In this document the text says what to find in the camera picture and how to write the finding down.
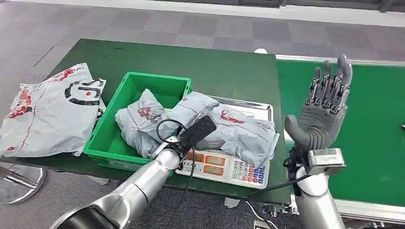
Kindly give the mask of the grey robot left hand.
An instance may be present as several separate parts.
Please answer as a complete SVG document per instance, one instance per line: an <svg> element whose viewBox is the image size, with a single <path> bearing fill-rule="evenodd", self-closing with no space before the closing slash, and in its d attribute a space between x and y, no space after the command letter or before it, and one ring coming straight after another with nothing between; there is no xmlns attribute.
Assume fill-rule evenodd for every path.
<svg viewBox="0 0 405 229"><path fill-rule="evenodd" d="M207 105L188 123L185 131L179 135L180 146L184 150L197 146L199 142L217 129L209 113L218 106L218 102Z"/></svg>

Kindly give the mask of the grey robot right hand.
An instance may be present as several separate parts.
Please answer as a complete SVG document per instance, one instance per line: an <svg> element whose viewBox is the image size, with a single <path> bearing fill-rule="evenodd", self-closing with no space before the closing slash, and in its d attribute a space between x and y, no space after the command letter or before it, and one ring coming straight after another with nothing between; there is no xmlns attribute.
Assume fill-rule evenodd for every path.
<svg viewBox="0 0 405 229"><path fill-rule="evenodd" d="M337 138L347 111L352 82L352 65L345 54L337 59L335 71L329 61L315 68L299 117L287 115L284 128L297 152L325 149Z"/></svg>

